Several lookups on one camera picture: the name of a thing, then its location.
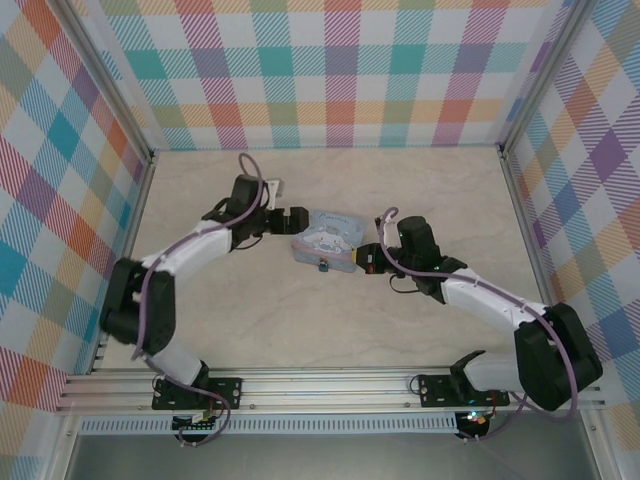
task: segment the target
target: beige surface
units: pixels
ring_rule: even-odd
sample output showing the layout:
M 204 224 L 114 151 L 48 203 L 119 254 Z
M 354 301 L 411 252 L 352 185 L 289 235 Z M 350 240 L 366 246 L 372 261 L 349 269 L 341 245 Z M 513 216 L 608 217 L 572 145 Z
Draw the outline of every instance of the beige surface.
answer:
M 254 151 L 266 177 L 285 181 L 280 206 L 370 220 L 395 205 L 423 215 L 444 254 L 537 300 L 538 290 L 493 148 Z M 134 257 L 178 240 L 239 173 L 237 152 L 162 153 Z M 294 261 L 288 237 L 205 266 L 179 292 L 177 335 L 210 366 L 446 365 L 510 339 L 454 307 L 391 291 L 386 276 L 319 273 Z M 398 288 L 412 288 L 410 280 Z M 138 366 L 111 339 L 103 367 Z

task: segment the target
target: marble floor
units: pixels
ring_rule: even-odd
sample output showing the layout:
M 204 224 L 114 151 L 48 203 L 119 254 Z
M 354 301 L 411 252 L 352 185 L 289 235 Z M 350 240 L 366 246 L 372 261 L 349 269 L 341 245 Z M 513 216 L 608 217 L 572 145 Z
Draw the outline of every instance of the marble floor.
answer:
M 423 215 L 444 254 L 486 279 L 538 300 L 511 199 L 491 147 L 309 149 L 251 152 L 265 177 L 285 181 L 280 206 L 370 220 L 389 206 Z M 134 248 L 150 254 L 190 231 L 231 192 L 237 152 L 160 155 Z M 205 266 L 179 291 L 177 335 L 211 367 L 448 365 L 511 339 L 420 294 L 399 295 L 386 276 L 320 273 L 294 261 L 291 238 Z M 400 280 L 398 288 L 412 288 Z M 139 367 L 113 339 L 103 367 Z

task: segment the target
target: purple cable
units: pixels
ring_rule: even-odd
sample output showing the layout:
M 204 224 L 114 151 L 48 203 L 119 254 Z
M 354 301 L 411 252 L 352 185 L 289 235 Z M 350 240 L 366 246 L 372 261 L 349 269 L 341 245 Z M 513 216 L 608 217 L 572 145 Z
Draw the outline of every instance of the purple cable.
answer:
M 484 288 L 485 290 L 490 291 L 491 293 L 494 293 L 496 295 L 498 295 L 499 297 L 505 299 L 506 301 L 508 301 L 509 303 L 512 303 L 513 305 L 520 307 L 523 311 L 527 312 L 528 314 L 532 315 L 539 323 L 540 325 L 542 325 L 542 327 L 547 331 L 547 333 L 549 334 L 549 336 L 551 337 L 551 339 L 555 342 L 557 348 L 558 348 L 558 353 L 560 353 L 560 357 L 562 357 L 562 362 L 564 363 L 565 368 L 567 369 L 567 376 L 569 377 L 569 387 L 571 389 L 571 406 L 569 407 L 569 411 L 568 413 L 564 416 L 564 417 L 554 417 L 553 415 L 548 414 L 547 412 L 543 412 L 538 408 L 533 408 L 534 411 L 537 411 L 539 413 L 543 413 L 546 417 L 548 417 L 549 419 L 551 419 L 554 422 L 557 423 L 565 423 L 570 421 L 577 408 L 578 408 L 578 382 L 576 380 L 576 375 L 575 372 L 573 371 L 573 367 L 571 366 L 571 360 L 569 359 L 569 354 L 567 353 L 567 349 L 564 347 L 564 345 L 562 344 L 562 341 L 560 340 L 560 337 L 558 337 L 558 334 L 553 330 L 553 328 L 551 327 L 551 325 L 549 325 L 549 322 L 547 322 L 542 315 L 540 315 L 538 312 L 536 312 L 534 309 L 532 309 L 531 307 L 527 306 L 526 304 L 524 304 L 523 302 L 521 302 L 518 298 L 508 294 L 507 292 L 504 292 L 502 290 L 500 290 L 499 288 L 484 282 L 482 280 L 478 280 L 476 278 L 471 278 L 471 277 L 467 277 L 465 275 L 459 275 L 456 273 L 443 273 L 443 272 L 419 272 L 417 270 L 411 270 L 409 268 L 403 267 L 402 265 L 400 265 L 389 253 L 389 251 L 387 250 L 387 246 L 384 244 L 384 224 L 387 221 L 388 218 L 393 218 L 398 214 L 398 209 L 396 207 L 390 207 L 387 209 L 386 212 L 384 212 L 384 215 L 382 215 L 382 221 L 380 222 L 380 226 L 378 227 L 378 237 L 380 240 L 380 247 L 382 248 L 382 252 L 384 253 L 384 256 L 387 258 L 387 260 L 389 261 L 389 263 L 391 263 L 391 265 L 393 265 L 395 268 L 397 268 L 398 270 L 400 270 L 401 272 L 404 272 L 407 275 L 410 275 L 412 277 L 434 277 L 434 278 L 451 278 L 454 280 L 461 280 L 463 282 L 467 282 L 473 285 L 477 285 L 481 288 Z M 519 402 L 520 402 L 520 407 L 518 408 L 518 410 L 516 411 L 516 414 L 513 415 L 513 417 L 516 417 L 517 415 L 520 414 L 521 409 L 524 406 L 528 406 L 528 407 L 533 407 L 532 405 L 530 405 L 528 402 L 526 402 L 526 396 L 523 399 L 520 399 L 520 397 L 518 396 L 514 396 L 514 398 L 516 398 Z M 504 431 L 503 428 L 497 430 L 494 433 L 499 433 Z M 490 435 L 486 435 L 483 438 L 490 438 Z
M 260 171 L 260 167 L 258 166 L 256 161 L 251 157 L 251 155 L 249 155 L 248 153 L 241 153 L 240 155 L 238 155 L 238 162 L 240 162 L 240 168 L 242 169 L 242 172 L 244 174 L 248 175 L 247 169 L 245 168 L 244 163 L 242 161 L 244 158 L 248 159 L 253 165 L 253 168 L 255 168 L 256 174 L 258 176 L 258 192 L 262 192 L 264 183 L 263 183 L 262 172 Z M 261 200 L 262 200 L 262 195 L 256 195 L 256 198 L 253 199 L 253 203 L 251 204 L 251 206 L 247 209 L 246 212 L 244 212 L 239 217 L 234 218 L 233 220 L 230 220 L 228 222 L 216 225 L 215 227 L 206 228 L 200 232 L 192 232 L 186 237 L 178 240 L 176 243 L 171 245 L 162 254 L 160 254 L 158 258 L 155 259 L 155 261 L 151 264 L 151 266 L 147 270 L 147 273 L 145 274 L 144 279 L 142 281 L 142 288 L 140 289 L 140 321 L 138 322 L 138 339 L 136 340 L 136 348 L 133 351 L 133 356 L 131 357 L 131 360 L 137 359 L 142 354 L 142 344 L 144 343 L 144 336 L 147 331 L 147 292 L 149 291 L 149 282 L 151 281 L 151 276 L 153 275 L 153 272 L 155 272 L 156 268 L 158 268 L 158 266 L 169 255 L 171 255 L 178 248 L 183 246 L 185 243 L 191 241 L 192 239 L 196 237 L 200 237 L 202 235 L 207 235 L 208 233 L 222 230 L 223 228 L 229 228 L 237 223 L 240 223 L 249 215 L 251 215 L 251 213 L 253 213 L 256 207 L 258 207 L 258 205 L 260 204 Z
M 212 440 L 215 440 L 216 438 L 218 438 L 220 436 L 220 434 L 222 433 L 222 431 L 225 428 L 227 428 L 227 425 L 229 425 L 229 421 L 231 420 L 231 406 L 229 405 L 229 402 L 227 401 L 227 399 L 222 397 L 222 396 L 220 396 L 220 395 L 218 395 L 217 393 L 209 392 L 207 390 L 202 390 L 202 389 L 196 388 L 196 387 L 192 387 L 191 385 L 185 385 L 184 383 L 176 380 L 175 378 L 172 378 L 172 377 L 166 375 L 162 370 L 160 370 L 148 358 L 145 360 L 145 362 L 149 366 L 149 368 L 151 368 L 151 370 L 154 370 L 154 371 L 158 372 L 159 375 L 164 376 L 169 382 L 173 383 L 174 385 L 177 385 L 178 387 L 183 388 L 184 390 L 189 390 L 190 392 L 199 393 L 200 395 L 205 395 L 207 397 L 211 397 L 214 400 L 218 400 L 224 406 L 224 409 L 225 409 L 227 415 L 225 416 L 225 419 L 224 419 L 224 422 L 222 423 L 222 425 L 215 432 L 210 433 L 209 435 L 207 435 L 204 439 L 200 440 L 199 442 L 187 442 L 182 437 L 182 432 L 184 430 L 184 427 L 180 428 L 178 430 L 178 439 L 182 442 L 182 445 L 186 445 L 188 447 L 196 448 L 196 447 L 200 447 L 202 445 L 205 445 L 205 444 L 211 442 Z

